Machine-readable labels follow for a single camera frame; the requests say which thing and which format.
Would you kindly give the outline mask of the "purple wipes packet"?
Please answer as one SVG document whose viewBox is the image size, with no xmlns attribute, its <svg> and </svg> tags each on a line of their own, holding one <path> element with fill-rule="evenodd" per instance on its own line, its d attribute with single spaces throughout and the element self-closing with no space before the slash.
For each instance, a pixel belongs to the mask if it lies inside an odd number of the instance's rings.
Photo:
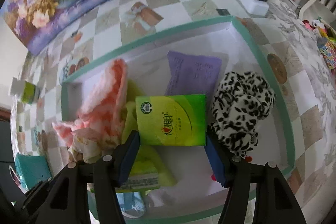
<svg viewBox="0 0 336 224">
<path fill-rule="evenodd" d="M 167 96 L 205 94 L 214 91 L 222 67 L 222 60 L 213 56 L 187 55 L 169 51 L 167 54 L 171 79 Z"/>
</svg>

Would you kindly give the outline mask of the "pink white knitted cloth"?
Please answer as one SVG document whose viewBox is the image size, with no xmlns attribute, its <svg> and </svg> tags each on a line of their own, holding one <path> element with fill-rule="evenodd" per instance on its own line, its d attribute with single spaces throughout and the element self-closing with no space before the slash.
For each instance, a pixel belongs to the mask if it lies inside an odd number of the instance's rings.
<svg viewBox="0 0 336 224">
<path fill-rule="evenodd" d="M 53 129 L 68 147 L 92 140 L 101 147 L 116 147 L 121 142 L 124 120 L 121 118 L 126 104 L 127 65 L 123 59 L 115 59 L 104 70 L 77 111 L 73 122 L 54 122 Z"/>
</svg>

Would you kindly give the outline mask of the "black white leopard scrunchie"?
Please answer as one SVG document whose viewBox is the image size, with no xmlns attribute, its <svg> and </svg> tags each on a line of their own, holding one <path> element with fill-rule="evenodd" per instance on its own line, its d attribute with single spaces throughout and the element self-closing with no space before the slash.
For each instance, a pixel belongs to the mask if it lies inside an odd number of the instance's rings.
<svg viewBox="0 0 336 224">
<path fill-rule="evenodd" d="M 214 93 L 212 132 L 236 156 L 246 158 L 258 146 L 259 121 L 268 118 L 276 94 L 256 72 L 228 72 Z"/>
</svg>

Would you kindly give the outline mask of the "patterned tablecloth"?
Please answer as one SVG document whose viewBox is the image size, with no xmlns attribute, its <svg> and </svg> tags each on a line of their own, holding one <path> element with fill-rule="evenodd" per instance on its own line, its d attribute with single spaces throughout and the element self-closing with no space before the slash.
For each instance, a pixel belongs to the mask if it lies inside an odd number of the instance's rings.
<svg viewBox="0 0 336 224">
<path fill-rule="evenodd" d="M 59 76 L 80 53 L 90 60 L 128 42 L 132 19 L 141 2 L 162 17 L 155 31 L 213 18 L 219 9 L 241 19 L 261 50 L 283 64 L 281 84 L 294 131 L 295 168 L 289 183 L 308 223 L 321 223 L 335 202 L 335 77 L 321 56 L 314 34 L 285 0 L 269 0 L 265 16 L 250 14 L 240 0 L 111 0 L 75 20 L 37 57 L 27 56 L 19 77 L 42 89 L 38 104 L 14 102 L 11 143 L 14 153 L 36 155 L 32 128 L 50 129 L 60 118 Z"/>
</svg>

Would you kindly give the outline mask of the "green microfiber cloth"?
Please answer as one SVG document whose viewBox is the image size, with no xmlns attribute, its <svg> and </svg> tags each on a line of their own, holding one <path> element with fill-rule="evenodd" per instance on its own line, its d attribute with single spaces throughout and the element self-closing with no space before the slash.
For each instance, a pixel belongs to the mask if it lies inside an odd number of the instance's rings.
<svg viewBox="0 0 336 224">
<path fill-rule="evenodd" d="M 143 95 L 143 91 L 134 81 L 127 81 L 126 104 L 122 109 L 122 118 L 125 121 L 125 125 L 121 135 L 121 143 L 126 142 L 128 136 L 133 130 L 138 130 L 135 98 Z M 164 165 L 155 148 L 148 145 L 142 145 L 139 147 L 129 177 L 148 173 L 158 174 L 161 187 L 174 186 L 177 183 L 177 180 Z"/>
</svg>

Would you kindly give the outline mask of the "green tissue packet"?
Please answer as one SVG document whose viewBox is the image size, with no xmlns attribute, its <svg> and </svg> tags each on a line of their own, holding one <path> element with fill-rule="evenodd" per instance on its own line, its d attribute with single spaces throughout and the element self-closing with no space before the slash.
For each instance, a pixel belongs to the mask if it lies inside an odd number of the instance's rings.
<svg viewBox="0 0 336 224">
<path fill-rule="evenodd" d="M 136 97 L 142 145 L 194 147 L 206 144 L 206 96 Z"/>
</svg>

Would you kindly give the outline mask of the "green white small box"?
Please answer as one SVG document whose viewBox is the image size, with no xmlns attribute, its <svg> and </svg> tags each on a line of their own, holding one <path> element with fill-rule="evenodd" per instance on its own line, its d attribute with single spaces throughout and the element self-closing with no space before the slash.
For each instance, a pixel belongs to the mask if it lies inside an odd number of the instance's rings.
<svg viewBox="0 0 336 224">
<path fill-rule="evenodd" d="M 159 176 L 157 173 L 140 174 L 130 176 L 120 187 L 116 187 L 117 193 L 141 192 L 147 190 L 159 189 Z"/>
</svg>

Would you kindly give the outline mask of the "red pink yarn bow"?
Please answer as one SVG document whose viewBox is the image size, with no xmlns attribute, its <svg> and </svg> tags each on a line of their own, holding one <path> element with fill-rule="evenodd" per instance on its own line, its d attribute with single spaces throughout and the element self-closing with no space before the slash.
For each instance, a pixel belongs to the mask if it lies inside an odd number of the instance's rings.
<svg viewBox="0 0 336 224">
<path fill-rule="evenodd" d="M 253 160 L 253 158 L 252 158 L 252 156 L 246 156 L 244 160 L 245 160 L 246 162 L 251 162 L 251 161 Z M 214 173 L 211 175 L 211 179 L 212 179 L 213 181 L 217 181 L 217 179 L 216 179 Z"/>
</svg>

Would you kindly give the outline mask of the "blue face mask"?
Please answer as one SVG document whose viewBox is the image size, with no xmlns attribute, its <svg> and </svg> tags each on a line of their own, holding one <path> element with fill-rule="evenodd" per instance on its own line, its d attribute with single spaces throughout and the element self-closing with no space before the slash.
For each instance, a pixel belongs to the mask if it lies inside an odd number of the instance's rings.
<svg viewBox="0 0 336 224">
<path fill-rule="evenodd" d="M 117 193 L 117 199 L 124 217 L 138 219 L 146 213 L 140 192 Z"/>
</svg>

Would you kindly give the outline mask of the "colorful toy pile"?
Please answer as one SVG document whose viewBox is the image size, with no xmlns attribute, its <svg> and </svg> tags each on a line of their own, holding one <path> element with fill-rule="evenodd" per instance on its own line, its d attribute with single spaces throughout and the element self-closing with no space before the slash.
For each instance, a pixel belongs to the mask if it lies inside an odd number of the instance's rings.
<svg viewBox="0 0 336 224">
<path fill-rule="evenodd" d="M 314 19 L 311 22 L 303 20 L 303 25 L 311 30 L 327 67 L 335 75 L 335 30 L 323 20 Z"/>
</svg>

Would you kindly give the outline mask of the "white green-label pill bottle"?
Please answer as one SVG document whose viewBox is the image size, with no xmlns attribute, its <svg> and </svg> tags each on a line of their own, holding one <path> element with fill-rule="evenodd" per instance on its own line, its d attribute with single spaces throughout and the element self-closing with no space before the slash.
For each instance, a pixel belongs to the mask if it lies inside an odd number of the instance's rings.
<svg viewBox="0 0 336 224">
<path fill-rule="evenodd" d="M 41 89 L 38 86 L 13 77 L 9 94 L 19 102 L 29 105 L 37 103 L 40 93 Z"/>
</svg>

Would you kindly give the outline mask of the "teal embossed pouch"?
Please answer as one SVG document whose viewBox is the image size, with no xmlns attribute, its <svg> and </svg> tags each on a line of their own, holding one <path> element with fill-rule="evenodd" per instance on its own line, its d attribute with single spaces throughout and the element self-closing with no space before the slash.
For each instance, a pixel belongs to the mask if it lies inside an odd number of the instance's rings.
<svg viewBox="0 0 336 224">
<path fill-rule="evenodd" d="M 44 156 L 17 153 L 15 168 L 23 188 L 27 190 L 33 188 L 38 182 L 48 180 L 52 177 Z"/>
</svg>

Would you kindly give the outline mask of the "pink floral fabric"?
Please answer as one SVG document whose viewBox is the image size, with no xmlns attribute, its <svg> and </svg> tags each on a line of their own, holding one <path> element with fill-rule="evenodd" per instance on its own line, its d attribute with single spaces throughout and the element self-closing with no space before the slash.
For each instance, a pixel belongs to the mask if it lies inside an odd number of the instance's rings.
<svg viewBox="0 0 336 224">
<path fill-rule="evenodd" d="M 120 144 L 120 135 L 101 134 L 91 128 L 81 128 L 73 132 L 68 152 L 71 161 L 92 164 L 102 156 L 111 155 Z"/>
</svg>

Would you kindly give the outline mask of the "white teal-rim box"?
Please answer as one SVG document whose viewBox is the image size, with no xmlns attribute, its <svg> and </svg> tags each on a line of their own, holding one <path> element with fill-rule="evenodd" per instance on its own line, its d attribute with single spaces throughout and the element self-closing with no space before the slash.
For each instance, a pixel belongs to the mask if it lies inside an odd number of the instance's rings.
<svg viewBox="0 0 336 224">
<path fill-rule="evenodd" d="M 276 93 L 276 106 L 258 124 L 258 146 L 252 151 L 256 164 L 275 162 L 288 177 L 294 169 L 293 130 L 276 77 L 248 30 L 233 16 L 201 20 L 138 39 L 84 65 L 62 83 L 62 118 L 76 119 L 76 112 L 112 60 L 121 58 L 128 78 L 147 96 L 165 94 L 171 78 L 167 55 L 176 51 L 214 56 L 222 60 L 220 76 L 229 71 L 254 71 L 264 76 Z M 145 197 L 146 213 L 137 223 L 188 223 L 222 212 L 227 190 L 211 179 L 212 169 L 202 147 L 158 147 L 165 166 L 177 179 L 175 186 L 151 191 Z"/>
</svg>

